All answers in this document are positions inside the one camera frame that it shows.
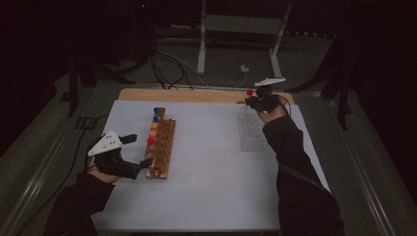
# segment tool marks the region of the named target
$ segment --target black cable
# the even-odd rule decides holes
[[[156,70],[156,65],[155,65],[155,61],[154,61],[154,58],[153,58],[152,54],[149,56],[149,60],[150,60],[150,66],[152,67],[153,73],[155,74],[156,79],[159,81],[159,83],[161,85],[161,88],[166,89],[165,83],[162,80],[162,78],[163,78],[162,75],[159,75],[157,70]]]
[[[92,125],[93,123],[95,123],[95,122],[97,122],[99,119],[101,119],[101,118],[103,118],[103,117],[106,117],[106,116],[108,116],[108,114],[106,114],[106,115],[102,115],[102,116],[99,116],[99,117],[97,117],[97,118],[92,118],[93,120],[89,123],[89,125],[88,125],[88,127],[90,126],[90,125]],[[76,151],[75,151],[75,153],[74,153],[74,157],[73,157],[73,161],[72,161],[72,163],[71,163],[71,167],[70,167],[70,170],[68,171],[68,173],[67,173],[67,175],[65,176],[65,178],[64,178],[64,180],[61,182],[61,184],[58,186],[58,188],[53,192],[53,194],[45,201],[45,203],[43,203],[43,205],[41,205],[40,206],[40,208],[30,217],[30,219],[27,221],[27,223],[26,224],[24,224],[24,226],[18,231],[18,233],[16,234],[17,236],[19,236],[19,235],[21,235],[23,232],[24,232],[24,230],[29,226],[29,224],[37,217],[37,215],[46,207],[46,205],[48,205],[49,204],[49,202],[59,193],[59,191],[62,189],[62,187],[64,186],[64,184],[65,184],[65,182],[67,182],[67,180],[68,180],[68,178],[70,177],[70,175],[71,175],[71,173],[73,172],[73,170],[74,170],[74,166],[75,166],[75,163],[76,163],[76,160],[77,160],[77,155],[78,155],[78,152],[79,152],[79,149],[80,149],[80,145],[81,145],[81,141],[82,141],[82,139],[83,139],[83,136],[86,134],[86,132],[87,132],[87,130],[88,129],[84,129],[83,130],[83,132],[82,132],[82,134],[81,134],[81,136],[80,136],[80,138],[79,138],[79,141],[78,141],[78,143],[77,143],[77,147],[76,147]]]
[[[285,96],[281,96],[281,95],[279,95],[278,97],[282,97],[285,101],[286,101],[286,103],[288,104],[288,107],[289,107],[289,117],[291,117],[291,104],[289,103],[289,101],[288,101],[288,99],[285,97]]]
[[[174,63],[174,64],[177,64],[177,63],[175,63],[175,62],[173,62],[173,61],[171,61],[171,60],[168,60],[167,58],[165,58],[165,57],[161,57],[160,55],[158,56],[158,55],[156,55],[157,57],[159,57],[159,58],[161,58],[161,59],[164,59],[164,60],[167,60],[167,61],[169,61],[169,62],[172,62],[172,63]],[[177,79],[177,80],[175,80],[174,82],[169,82],[169,87],[167,88],[167,89],[171,89],[172,87],[174,87],[174,88],[176,88],[176,89],[178,89],[177,87],[175,87],[175,84],[177,84],[178,82],[180,82],[182,79],[184,79],[184,75],[185,75],[185,71],[184,71],[184,68],[182,68],[182,66],[181,65],[179,65],[179,67],[180,67],[180,69],[181,69],[181,72],[182,72],[182,75],[181,75],[181,77],[179,78],[179,79]]]
[[[182,76],[181,76],[181,78],[180,79],[178,79],[177,81],[175,81],[174,83],[172,83],[172,85],[175,85],[175,84],[177,84],[177,83],[179,83],[182,79],[184,79],[184,77],[185,77],[185,79],[186,79],[186,81],[187,81],[187,84],[188,84],[188,86],[190,87],[190,89],[191,90],[194,90],[193,89],[193,87],[191,86],[191,84],[190,84],[190,80],[189,80],[189,78],[188,78],[188,74],[187,74],[187,72],[185,71],[185,69],[184,69],[184,67],[182,66],[182,64],[178,61],[178,59],[177,58],[175,58],[175,57],[173,57],[173,56],[171,56],[171,55],[168,55],[168,54],[166,54],[166,53],[163,53],[163,52],[161,52],[161,51],[155,51],[155,53],[158,53],[158,54],[160,54],[160,55],[163,55],[163,56],[165,56],[165,57],[168,57],[168,58],[170,58],[171,60],[169,60],[170,62],[173,62],[173,63],[175,63],[180,69],[181,69],[181,71],[182,71]]]

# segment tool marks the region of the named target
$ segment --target wooden board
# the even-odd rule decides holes
[[[285,97],[293,105],[294,99],[290,93],[276,92]],[[179,90],[179,89],[152,89],[152,88],[124,88],[119,100],[143,101],[185,101],[210,103],[244,103],[248,95],[245,91],[231,90]]]

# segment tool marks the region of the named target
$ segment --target table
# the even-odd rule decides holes
[[[294,103],[290,94],[282,95]],[[148,135],[151,110],[165,106],[165,116],[177,120],[169,176],[167,180],[148,180],[140,173],[137,180],[120,180],[106,209],[92,217],[95,226],[132,232],[277,230],[273,150],[240,149],[236,114],[243,105],[233,103],[246,96],[244,91],[122,90],[105,132],[114,129],[119,136],[137,134],[139,141],[123,146],[122,157],[139,162],[138,153],[146,148],[141,139]],[[212,111],[215,115],[205,117]],[[306,153],[328,187],[296,105],[292,112],[305,134]],[[199,130],[201,123],[205,133]]]

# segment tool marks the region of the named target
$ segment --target gray floor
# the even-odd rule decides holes
[[[218,40],[208,44],[206,73],[198,77],[195,73],[199,43],[197,40],[165,39],[157,49],[178,57],[189,75],[194,89],[245,89],[254,82],[271,77],[268,61],[268,43],[260,39],[250,45],[231,47],[230,41]],[[285,83],[275,89],[289,89],[314,77],[331,40],[325,37],[285,36],[279,48],[278,60]],[[175,81],[180,70],[174,64],[156,58],[156,65],[168,81]],[[240,65],[248,65],[246,78]],[[127,77],[137,83],[129,88],[154,87],[157,84],[151,66]],[[188,87],[181,81],[180,89]],[[111,80],[101,78],[95,88],[81,88],[81,102],[74,118],[67,118],[69,104],[59,101],[67,91],[67,76],[57,82],[57,95],[45,106],[38,117],[21,134],[16,142],[0,159],[0,225],[12,222],[22,226],[36,213],[45,200],[64,179],[70,170],[77,143],[83,133],[76,130],[79,117],[98,117],[111,110],[121,89],[126,88]],[[336,112],[332,100],[322,100],[318,84],[298,94],[296,103],[305,118],[316,152],[322,163],[332,191],[337,195],[346,235],[415,235],[417,233],[417,208],[399,179],[387,152],[378,138],[371,122],[366,117],[354,91],[349,93],[349,106],[353,113],[347,116],[348,131],[342,131],[334,119]],[[105,118],[99,120],[95,129],[87,131],[81,141],[75,168],[66,185],[74,183],[76,173],[83,168],[84,151],[89,141],[101,134]],[[37,188],[31,189],[20,202],[27,184],[36,175],[39,166],[49,166],[44,181],[34,179]],[[40,235],[49,214],[51,204],[37,214],[22,235]],[[210,235],[276,235],[276,232],[211,233]],[[204,233],[175,233],[169,235],[201,235]],[[100,235],[132,235],[122,232],[100,232]],[[141,233],[140,235],[168,235],[168,233]]]

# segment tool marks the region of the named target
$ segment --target wooden block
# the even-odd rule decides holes
[[[157,107],[157,109],[158,112],[152,118],[153,123],[153,119],[158,117],[155,142],[148,144],[145,152],[145,158],[153,157],[153,164],[148,168],[146,176],[149,179],[167,179],[176,122],[165,119],[164,107]]]

